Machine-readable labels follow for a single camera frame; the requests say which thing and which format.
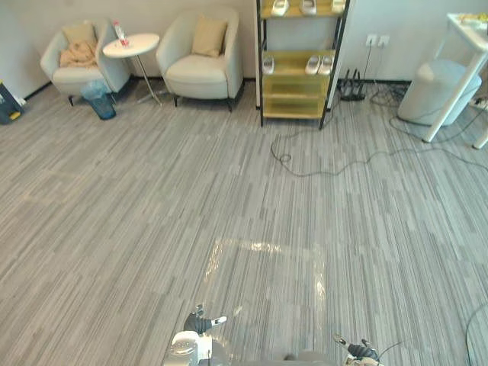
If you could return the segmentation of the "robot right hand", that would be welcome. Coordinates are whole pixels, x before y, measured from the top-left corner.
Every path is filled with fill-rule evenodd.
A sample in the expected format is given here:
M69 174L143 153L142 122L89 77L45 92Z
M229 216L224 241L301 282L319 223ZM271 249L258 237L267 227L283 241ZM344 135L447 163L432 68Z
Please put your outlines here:
M352 344L346 340L342 335L335 333L333 335L334 341L347 350L348 354L352 356L355 361L373 361L380 362L380 357L375 349L371 347L371 343L366 339L362 339L362 344Z

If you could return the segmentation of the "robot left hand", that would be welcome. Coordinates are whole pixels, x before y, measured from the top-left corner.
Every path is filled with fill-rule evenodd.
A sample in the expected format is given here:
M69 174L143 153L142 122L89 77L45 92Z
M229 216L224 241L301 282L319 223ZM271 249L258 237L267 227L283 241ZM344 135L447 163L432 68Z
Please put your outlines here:
M213 327L224 324L227 321L226 316L220 316L215 319L204 317L204 307L198 304L194 311L189 313L183 325L184 331L196 332L198 335L203 335L206 331Z

